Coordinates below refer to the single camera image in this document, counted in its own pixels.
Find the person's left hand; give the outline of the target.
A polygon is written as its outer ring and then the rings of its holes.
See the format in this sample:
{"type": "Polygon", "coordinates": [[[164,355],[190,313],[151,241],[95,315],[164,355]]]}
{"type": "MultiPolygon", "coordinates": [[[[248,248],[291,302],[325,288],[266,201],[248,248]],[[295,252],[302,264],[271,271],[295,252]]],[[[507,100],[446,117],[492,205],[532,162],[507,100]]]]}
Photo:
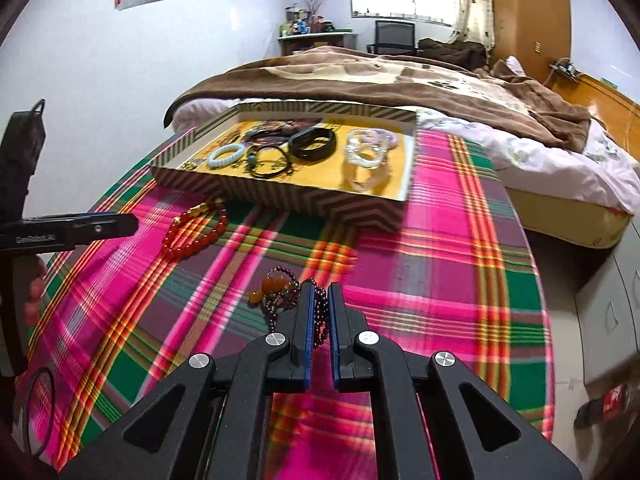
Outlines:
{"type": "Polygon", "coordinates": [[[24,322],[27,327],[33,328],[37,325],[42,306],[42,296],[44,293],[44,278],[47,273],[47,266],[39,256],[32,258],[37,263],[38,273],[29,283],[29,293],[24,303],[24,322]]]}

